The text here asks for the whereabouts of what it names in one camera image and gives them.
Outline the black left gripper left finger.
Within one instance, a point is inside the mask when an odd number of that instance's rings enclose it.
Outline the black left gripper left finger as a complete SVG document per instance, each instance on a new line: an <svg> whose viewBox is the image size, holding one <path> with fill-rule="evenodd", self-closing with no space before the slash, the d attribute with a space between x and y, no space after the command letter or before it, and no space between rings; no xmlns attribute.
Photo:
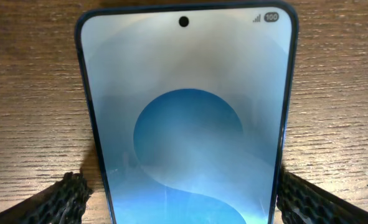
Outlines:
<svg viewBox="0 0 368 224"><path fill-rule="evenodd" d="M0 212L0 224L81 224L92 193L81 172L67 172L62 180Z"/></svg>

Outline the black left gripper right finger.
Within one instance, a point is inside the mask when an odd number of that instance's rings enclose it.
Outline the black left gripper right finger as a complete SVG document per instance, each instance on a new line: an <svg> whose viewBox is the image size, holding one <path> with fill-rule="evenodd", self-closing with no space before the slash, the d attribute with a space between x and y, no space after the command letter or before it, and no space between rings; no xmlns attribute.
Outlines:
<svg viewBox="0 0 368 224"><path fill-rule="evenodd" d="M276 206L285 224L368 224L368 212L282 170Z"/></svg>

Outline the blue Samsung smartphone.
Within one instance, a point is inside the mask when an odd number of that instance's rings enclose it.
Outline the blue Samsung smartphone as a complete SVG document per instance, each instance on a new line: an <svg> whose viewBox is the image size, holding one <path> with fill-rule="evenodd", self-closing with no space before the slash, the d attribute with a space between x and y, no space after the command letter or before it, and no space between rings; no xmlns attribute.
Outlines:
<svg viewBox="0 0 368 224"><path fill-rule="evenodd" d="M272 223L297 39L283 1L83 13L75 44L111 221Z"/></svg>

